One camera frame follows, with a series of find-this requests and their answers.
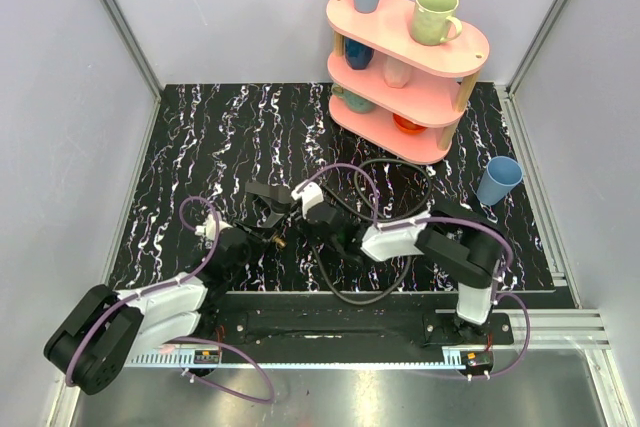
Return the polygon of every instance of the screw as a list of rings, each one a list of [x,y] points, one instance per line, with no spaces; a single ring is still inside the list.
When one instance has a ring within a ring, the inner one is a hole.
[[[287,246],[287,243],[284,240],[282,240],[280,237],[278,237],[277,235],[274,235],[273,237],[271,237],[271,242],[276,244],[276,246],[279,249],[284,249]]]

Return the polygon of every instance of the blue mug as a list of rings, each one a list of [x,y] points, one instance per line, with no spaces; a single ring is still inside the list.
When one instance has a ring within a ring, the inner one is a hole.
[[[373,59],[373,49],[353,39],[344,39],[344,56],[353,70],[364,70]]]

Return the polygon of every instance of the wooden dowel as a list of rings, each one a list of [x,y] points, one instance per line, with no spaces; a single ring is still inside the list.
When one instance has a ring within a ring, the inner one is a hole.
[[[442,132],[440,133],[440,138],[438,139],[438,148],[440,150],[447,150],[451,145],[451,140],[453,139],[453,136],[456,133],[456,129],[458,128],[458,122],[443,127]]]
[[[454,104],[454,109],[457,112],[464,112],[467,108],[467,102],[469,102],[469,97],[471,97],[471,92],[473,92],[473,88],[478,81],[479,75],[480,71],[475,74],[467,75],[462,79],[462,84],[460,84],[460,90],[458,90],[458,95],[456,96],[456,102]]]
[[[344,55],[344,35],[333,32],[333,53],[338,57]]]

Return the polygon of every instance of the black marble table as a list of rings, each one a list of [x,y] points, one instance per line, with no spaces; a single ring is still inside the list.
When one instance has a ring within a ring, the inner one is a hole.
[[[248,202],[244,185],[255,180],[294,187],[333,162],[360,164],[389,157],[383,149],[348,132],[328,113],[330,84],[172,85],[164,92],[117,260],[115,288],[148,285],[172,277],[193,263],[202,240],[184,229],[178,206],[188,195],[211,199],[226,218],[264,220],[259,204]],[[474,189],[488,160],[515,157],[492,84],[480,83],[442,162],[427,167],[433,194],[428,207],[448,199],[471,207],[504,227],[516,262],[502,289],[553,290],[535,219],[524,185],[501,203],[480,205]],[[388,214],[411,208],[426,190],[424,179],[396,166],[375,166],[381,207]],[[350,172],[332,172],[324,182],[359,205]],[[201,206],[187,209],[194,222]],[[294,228],[285,229],[287,247],[271,249],[234,286],[250,291],[328,290],[311,252]],[[358,269],[327,258],[330,275],[343,290],[386,288],[405,265],[412,270],[403,291],[455,289],[446,272],[424,257],[399,258]]]

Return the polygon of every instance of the shelf tier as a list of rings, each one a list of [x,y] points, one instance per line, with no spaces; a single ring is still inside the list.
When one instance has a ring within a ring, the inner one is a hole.
[[[385,54],[376,52],[364,70],[353,70],[345,57],[329,56],[329,75],[336,84],[393,113],[426,127],[445,127],[464,115],[454,108],[460,86],[454,79],[414,69],[401,89],[389,87],[382,74]]]
[[[405,134],[394,124],[391,112],[381,107],[368,114],[358,114],[332,95],[329,112],[340,126],[414,164],[435,164],[449,152],[449,149],[438,148],[437,135],[441,129],[427,129],[419,135]]]
[[[482,32],[462,22],[457,39],[421,45],[409,34],[413,6],[411,0],[380,0],[374,12],[361,14],[353,0],[330,0],[327,17],[339,34],[439,77],[465,77],[482,68],[489,56],[489,42]]]

